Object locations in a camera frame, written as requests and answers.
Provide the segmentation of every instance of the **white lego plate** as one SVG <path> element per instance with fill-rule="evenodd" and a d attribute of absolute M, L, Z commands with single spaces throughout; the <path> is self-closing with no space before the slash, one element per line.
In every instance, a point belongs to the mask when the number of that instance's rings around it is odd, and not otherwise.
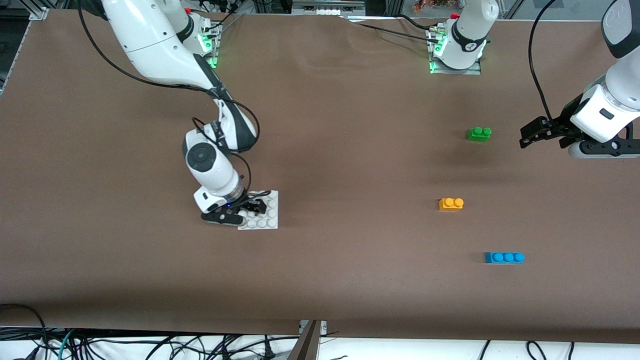
<path fill-rule="evenodd" d="M 249 192 L 249 194 L 255 195 L 261 192 Z M 272 190 L 268 196 L 260 197 L 259 199 L 262 199 L 267 204 L 266 213 L 256 214 L 252 211 L 240 210 L 238 215 L 246 218 L 246 224 L 238 227 L 238 230 L 278 229 L 278 192 Z"/>

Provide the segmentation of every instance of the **green lego brick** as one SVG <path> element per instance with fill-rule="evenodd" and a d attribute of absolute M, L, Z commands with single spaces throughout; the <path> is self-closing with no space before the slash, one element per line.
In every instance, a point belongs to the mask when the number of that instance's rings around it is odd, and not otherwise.
<path fill-rule="evenodd" d="M 474 127 L 467 133 L 467 140 L 473 142 L 486 142 L 491 138 L 491 129 L 489 127 L 481 128 L 479 126 Z"/>

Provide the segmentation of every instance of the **brown table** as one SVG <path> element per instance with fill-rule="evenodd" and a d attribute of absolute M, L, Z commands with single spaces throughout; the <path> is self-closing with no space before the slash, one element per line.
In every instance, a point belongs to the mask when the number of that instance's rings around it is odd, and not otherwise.
<path fill-rule="evenodd" d="M 88 24 L 132 70 L 108 23 Z M 543 113 L 530 27 L 496 23 L 483 74 L 448 76 L 420 41 L 338 17 L 240 19 L 218 72 L 260 118 L 246 158 L 254 189 L 280 191 L 280 228 L 238 231 L 200 220 L 180 152 L 215 105 L 125 78 L 75 12 L 51 11 L 0 98 L 0 300 L 65 327 L 295 333 L 321 318 L 341 336 L 638 341 L 640 163 L 519 149 Z M 554 113 L 614 62 L 597 22 L 543 23 L 534 52 Z M 491 140 L 466 141 L 474 126 Z M 442 197 L 465 207 L 438 212 Z"/>

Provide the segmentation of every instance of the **orange lego brick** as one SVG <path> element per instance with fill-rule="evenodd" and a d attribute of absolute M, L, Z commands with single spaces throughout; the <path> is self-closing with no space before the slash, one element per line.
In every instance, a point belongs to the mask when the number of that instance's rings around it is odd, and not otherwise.
<path fill-rule="evenodd" d="M 440 208 L 440 210 L 457 211 L 457 210 L 461 210 L 462 205 L 464 204 L 465 202 L 461 198 L 453 199 L 452 197 L 446 197 L 438 201 L 438 207 Z"/>

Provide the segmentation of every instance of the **teal cable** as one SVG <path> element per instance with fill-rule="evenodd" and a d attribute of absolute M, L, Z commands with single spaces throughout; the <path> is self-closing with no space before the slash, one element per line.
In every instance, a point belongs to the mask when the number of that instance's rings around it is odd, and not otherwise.
<path fill-rule="evenodd" d="M 69 330 L 69 332 L 67 333 L 67 335 L 65 335 L 65 338 L 62 339 L 62 344 L 60 345 L 60 352 L 58 352 L 58 360 L 62 360 L 62 353 L 65 351 L 65 345 L 67 344 L 67 341 L 69 340 L 69 337 L 71 336 L 71 333 L 74 331 L 75 329 L 71 329 Z"/>

